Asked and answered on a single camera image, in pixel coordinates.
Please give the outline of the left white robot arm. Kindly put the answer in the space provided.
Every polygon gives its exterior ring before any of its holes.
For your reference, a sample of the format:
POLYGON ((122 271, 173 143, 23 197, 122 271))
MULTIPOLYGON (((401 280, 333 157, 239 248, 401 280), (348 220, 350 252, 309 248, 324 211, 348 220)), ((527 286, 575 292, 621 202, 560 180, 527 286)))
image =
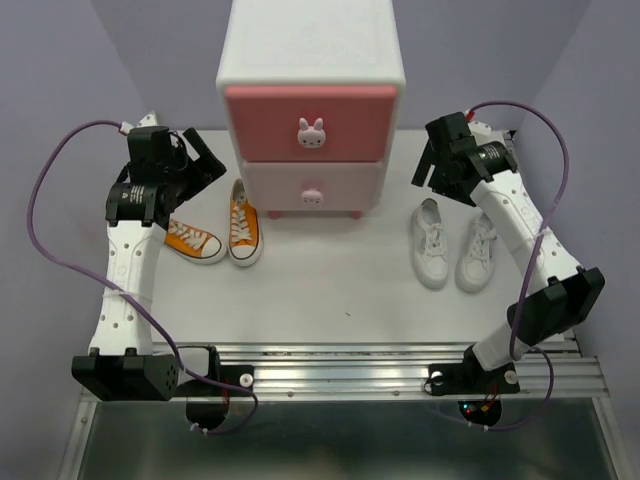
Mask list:
POLYGON ((199 133, 165 126, 132 129, 129 161, 106 200, 109 242, 105 290, 86 355, 72 360, 72 376, 104 401, 168 401, 180 363, 153 352, 155 271, 172 213, 222 177, 225 166, 199 133))

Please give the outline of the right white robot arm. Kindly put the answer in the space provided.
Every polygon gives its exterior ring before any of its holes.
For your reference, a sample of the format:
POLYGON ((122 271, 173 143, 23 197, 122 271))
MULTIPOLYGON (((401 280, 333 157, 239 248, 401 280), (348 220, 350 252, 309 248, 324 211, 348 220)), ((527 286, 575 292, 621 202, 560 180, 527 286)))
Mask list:
POLYGON ((456 112, 427 123, 425 130, 428 140, 413 184, 487 215, 523 285, 501 326, 467 348, 460 362, 429 365, 424 389, 432 396, 517 393, 515 362, 582 323, 604 288, 604 276, 598 268, 584 268, 549 229, 514 156, 488 126, 456 112))

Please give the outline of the white sneaker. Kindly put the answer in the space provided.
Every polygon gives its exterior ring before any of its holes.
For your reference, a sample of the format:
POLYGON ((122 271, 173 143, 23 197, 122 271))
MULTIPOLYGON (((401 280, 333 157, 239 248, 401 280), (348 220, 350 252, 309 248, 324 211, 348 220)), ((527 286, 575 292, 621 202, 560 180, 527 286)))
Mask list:
POLYGON ((437 202, 427 198, 411 219, 412 264, 421 284, 441 290, 449 275, 448 244, 437 202))
POLYGON ((493 252, 497 232, 486 214, 473 218, 468 236, 455 270, 456 285, 470 294, 477 294, 490 283, 494 273, 493 252))

